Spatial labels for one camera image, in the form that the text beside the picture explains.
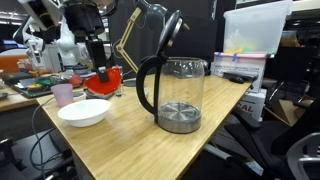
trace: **kettle handle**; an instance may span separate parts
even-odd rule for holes
[[[151,114],[156,116],[157,114],[157,106],[158,106],[158,95],[159,95],[159,79],[160,79],[160,72],[161,67],[167,62],[167,60],[163,57],[159,56],[149,56],[143,60],[143,63],[139,67],[137,78],[136,78],[136,90],[139,101],[141,105],[149,111]],[[154,82],[154,106],[152,106],[145,94],[144,94],[144,81],[147,76],[147,73],[150,69],[156,68],[156,75],[155,75],[155,82]]]

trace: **kettle base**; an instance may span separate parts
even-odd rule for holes
[[[201,111],[184,102],[168,102],[159,108],[158,125],[173,133],[186,134],[199,129]]]

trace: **pink cup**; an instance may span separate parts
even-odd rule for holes
[[[73,87],[71,84],[58,84],[51,87],[51,91],[59,107],[73,103]]]

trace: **wooden table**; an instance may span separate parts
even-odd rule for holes
[[[9,94],[7,99],[0,100],[0,112],[38,104],[36,99],[25,98],[17,91],[11,89],[8,86],[6,86],[5,89],[1,89],[0,93]]]
[[[148,78],[146,84],[151,87],[152,81]],[[157,126],[138,102],[134,87],[124,87],[122,97],[112,97],[105,119],[91,127],[76,128],[60,120],[55,100],[43,108],[95,179],[177,179],[249,86],[206,77],[201,127],[190,134],[173,134]],[[37,100],[42,104],[50,97]]]

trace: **white bowl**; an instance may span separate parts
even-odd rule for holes
[[[89,99],[69,104],[58,111],[58,117],[75,127],[86,127],[100,122],[111,103],[103,99]]]

